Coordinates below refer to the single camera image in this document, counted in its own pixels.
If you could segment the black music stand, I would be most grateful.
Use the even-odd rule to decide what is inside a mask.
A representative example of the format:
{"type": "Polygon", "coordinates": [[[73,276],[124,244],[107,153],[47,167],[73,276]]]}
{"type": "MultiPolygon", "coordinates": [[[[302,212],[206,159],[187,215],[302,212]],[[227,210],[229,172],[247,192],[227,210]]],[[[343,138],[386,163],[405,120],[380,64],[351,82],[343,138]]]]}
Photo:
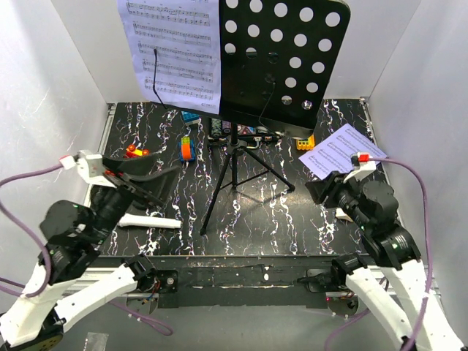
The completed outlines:
{"type": "Polygon", "coordinates": [[[306,139],[329,84],[351,17],[344,1],[219,2],[221,100],[212,118],[229,121],[231,134],[221,174],[248,154],[285,184],[284,176],[238,139],[237,127],[264,127],[306,139]]]}

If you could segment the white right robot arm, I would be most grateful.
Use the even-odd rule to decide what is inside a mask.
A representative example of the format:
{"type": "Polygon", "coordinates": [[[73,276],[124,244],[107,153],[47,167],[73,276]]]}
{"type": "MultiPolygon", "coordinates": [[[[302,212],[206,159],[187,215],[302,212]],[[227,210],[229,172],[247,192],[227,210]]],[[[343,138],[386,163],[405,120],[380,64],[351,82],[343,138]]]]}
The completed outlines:
{"type": "Polygon", "coordinates": [[[332,262],[331,283],[357,293],[397,350],[466,350],[431,291],[429,267],[410,233],[397,219],[391,186],[332,172],[306,183],[314,203],[337,208],[362,230],[361,241],[395,292],[390,296],[357,254],[332,262]]]}

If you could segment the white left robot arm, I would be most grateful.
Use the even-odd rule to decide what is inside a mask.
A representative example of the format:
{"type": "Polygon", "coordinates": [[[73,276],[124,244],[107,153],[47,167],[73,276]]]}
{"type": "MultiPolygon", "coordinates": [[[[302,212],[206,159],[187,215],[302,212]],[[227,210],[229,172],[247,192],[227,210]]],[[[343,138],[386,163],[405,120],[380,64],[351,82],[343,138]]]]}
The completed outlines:
{"type": "Polygon", "coordinates": [[[125,258],[112,273],[77,292],[71,288],[99,257],[99,247],[133,205],[160,207],[181,171],[152,171],[153,154],[111,159],[90,151],[63,156],[58,167],[76,169],[101,194],[91,206],[60,200],[40,223],[37,264],[27,284],[3,280],[15,302],[1,316],[3,350],[51,350],[78,321],[121,295],[174,293],[178,273],[158,270],[143,254],[125,258]]]}

